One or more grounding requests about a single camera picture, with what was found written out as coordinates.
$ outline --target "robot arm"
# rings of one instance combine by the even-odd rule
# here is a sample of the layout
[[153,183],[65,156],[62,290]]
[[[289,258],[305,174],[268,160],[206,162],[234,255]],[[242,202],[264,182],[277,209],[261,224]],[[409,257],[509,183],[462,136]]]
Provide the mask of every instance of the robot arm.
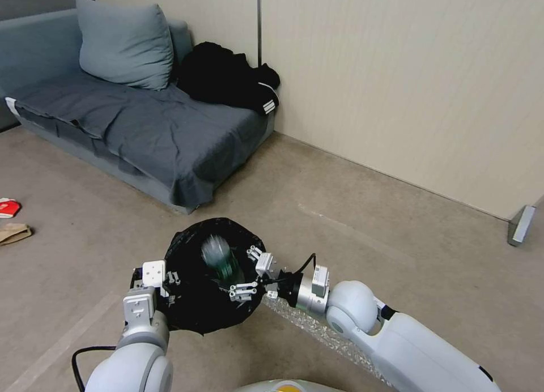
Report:
[[292,281],[278,283],[278,294],[292,307],[326,317],[400,392],[500,392],[481,365],[415,318],[387,306],[359,281],[329,290],[328,268],[315,265],[311,279],[299,272]]
[[[273,257],[252,246],[257,279],[230,286],[232,302],[244,303],[265,287],[267,297],[281,297],[313,316],[326,317],[341,336],[352,341],[400,392],[500,392],[485,369],[413,317],[396,312],[375,298],[363,283],[345,281],[329,289],[329,271],[315,264],[312,278],[303,270],[274,272]],[[164,261],[143,266],[142,281],[123,300],[125,328],[117,349],[91,374],[88,392],[169,392],[172,364],[166,316],[156,309],[163,287]],[[379,330],[372,333],[376,325]]]

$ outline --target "gray cushion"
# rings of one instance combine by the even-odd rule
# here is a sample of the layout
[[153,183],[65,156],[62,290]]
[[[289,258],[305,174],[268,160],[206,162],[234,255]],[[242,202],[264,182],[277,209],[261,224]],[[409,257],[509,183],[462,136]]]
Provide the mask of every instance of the gray cushion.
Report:
[[127,86],[159,90],[168,85],[173,48],[168,23],[157,4],[113,7],[76,0],[83,43],[81,69]]

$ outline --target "black jacket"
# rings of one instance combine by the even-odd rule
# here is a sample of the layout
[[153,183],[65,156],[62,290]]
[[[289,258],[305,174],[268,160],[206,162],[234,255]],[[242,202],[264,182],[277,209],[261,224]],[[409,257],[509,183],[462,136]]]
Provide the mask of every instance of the black jacket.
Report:
[[279,76],[267,64],[251,68],[245,54],[212,42],[196,45],[177,70],[178,88],[192,99],[255,110],[265,115],[279,105]]

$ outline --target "black cable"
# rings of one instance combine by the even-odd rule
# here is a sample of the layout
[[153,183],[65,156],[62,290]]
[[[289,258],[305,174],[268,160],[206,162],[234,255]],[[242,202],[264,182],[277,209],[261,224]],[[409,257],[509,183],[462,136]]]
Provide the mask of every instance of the black cable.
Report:
[[313,268],[315,269],[316,268],[316,254],[315,253],[312,253],[310,255],[310,257],[304,262],[304,264],[302,266],[300,266],[300,268],[294,272],[294,273],[288,273],[286,276],[280,278],[280,279],[266,279],[266,280],[263,280],[262,281],[262,284],[264,285],[267,285],[267,284],[271,284],[271,283],[282,283],[282,282],[286,282],[288,280],[291,280],[295,275],[297,274],[300,274],[303,272],[304,269],[306,269],[306,266],[308,266],[308,263],[310,263],[310,261],[313,259]]
[[79,392],[85,391],[85,385],[83,384],[81,375],[79,374],[77,356],[81,354],[82,352],[88,352],[88,351],[115,351],[115,348],[116,348],[115,346],[94,346],[94,347],[81,348],[80,350],[77,350],[76,352],[74,352],[74,354],[72,355],[72,370],[74,371],[75,383],[78,384]]

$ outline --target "wall panel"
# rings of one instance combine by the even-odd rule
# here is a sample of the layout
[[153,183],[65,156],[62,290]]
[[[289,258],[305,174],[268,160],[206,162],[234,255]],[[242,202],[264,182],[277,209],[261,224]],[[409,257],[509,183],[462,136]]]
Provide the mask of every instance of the wall panel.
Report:
[[277,129],[510,218],[544,193],[544,0],[263,0]]

